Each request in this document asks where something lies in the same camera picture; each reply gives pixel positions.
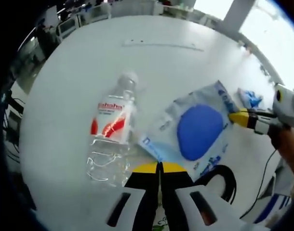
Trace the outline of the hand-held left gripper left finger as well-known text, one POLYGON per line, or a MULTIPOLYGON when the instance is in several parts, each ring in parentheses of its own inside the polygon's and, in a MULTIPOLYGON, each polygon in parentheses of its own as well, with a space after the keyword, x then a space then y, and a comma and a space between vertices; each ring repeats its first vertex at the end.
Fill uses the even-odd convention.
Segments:
POLYGON ((158 207, 160 171, 157 162, 133 169, 117 194, 106 225, 110 231, 152 230, 158 207))

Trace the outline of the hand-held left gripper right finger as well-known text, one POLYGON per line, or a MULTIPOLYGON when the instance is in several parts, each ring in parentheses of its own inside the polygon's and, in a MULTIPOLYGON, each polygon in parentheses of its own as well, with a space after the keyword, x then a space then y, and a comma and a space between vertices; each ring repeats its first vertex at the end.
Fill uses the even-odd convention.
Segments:
POLYGON ((176 163, 161 163, 162 204, 171 231, 241 231, 231 205, 203 185, 194 185, 176 163))

